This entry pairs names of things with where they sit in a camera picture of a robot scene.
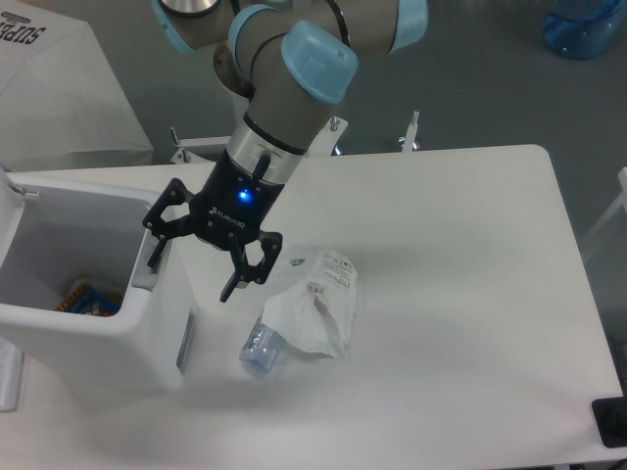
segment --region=clear plastic bottle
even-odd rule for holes
[[[268,373],[272,370],[283,346],[285,338],[265,326],[259,317],[246,344],[242,347],[239,360],[256,371]]]
[[[570,59],[604,52],[627,13],[627,0],[557,0],[542,30],[547,45]]]

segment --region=light blue cap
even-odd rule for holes
[[[390,52],[420,40],[429,23],[426,0],[399,0],[399,20]]]
[[[176,29],[174,29],[174,26],[172,26],[172,23],[169,22],[169,18],[166,15],[166,12],[164,12],[162,6],[159,4],[159,0],[152,0],[151,3],[153,5],[155,15],[157,15],[157,19],[164,29],[164,33],[166,34],[166,37],[168,38],[169,43],[172,45],[174,50],[179,54],[188,54],[190,52],[194,52],[194,49],[189,47],[189,45],[187,45],[187,43],[183,41],[183,38],[180,37],[178,32],[176,32]]]
[[[269,7],[268,5],[252,5],[239,12],[228,29],[228,48],[231,50],[231,54],[235,60],[235,65],[238,69],[240,69],[240,71],[242,71],[242,68],[237,62],[237,53],[235,52],[237,51],[237,38],[239,36],[239,31],[241,31],[242,27],[244,27],[244,23],[247,22],[255,13],[263,10],[277,11],[275,8]]]
[[[292,27],[283,38],[281,55],[308,93],[333,105],[344,99],[360,62],[350,47],[309,22],[297,22]]]

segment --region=white container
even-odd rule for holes
[[[146,265],[156,240],[141,220],[158,196],[0,173],[0,336],[64,376],[178,387],[197,306],[171,243],[155,271]],[[55,311],[79,278],[120,286],[120,311]]]

